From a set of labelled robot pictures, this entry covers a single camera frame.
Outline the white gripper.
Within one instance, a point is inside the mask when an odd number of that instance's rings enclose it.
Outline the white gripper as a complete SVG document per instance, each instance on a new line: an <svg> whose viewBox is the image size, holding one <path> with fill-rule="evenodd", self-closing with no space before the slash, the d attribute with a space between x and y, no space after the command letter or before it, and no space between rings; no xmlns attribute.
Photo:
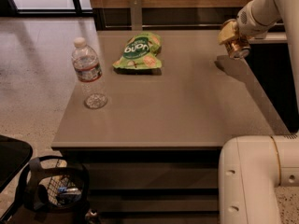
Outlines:
<svg viewBox="0 0 299 224"><path fill-rule="evenodd" d="M274 2L252 0L238 12L236 20L228 20L221 26L218 42L222 45L236 40L239 32L245 36L264 34L279 20L280 15Z"/></svg>

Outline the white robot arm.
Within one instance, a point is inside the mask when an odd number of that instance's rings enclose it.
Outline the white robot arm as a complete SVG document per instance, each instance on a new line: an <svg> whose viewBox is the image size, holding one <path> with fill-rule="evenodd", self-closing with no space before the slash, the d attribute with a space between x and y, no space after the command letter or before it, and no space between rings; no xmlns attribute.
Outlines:
<svg viewBox="0 0 299 224"><path fill-rule="evenodd" d="M226 21L218 42L229 57L249 55L248 39L284 23L299 103L299 0L252 0ZM240 136L222 147L219 169L220 224L282 224L275 188L296 187L299 176L298 139Z"/></svg>

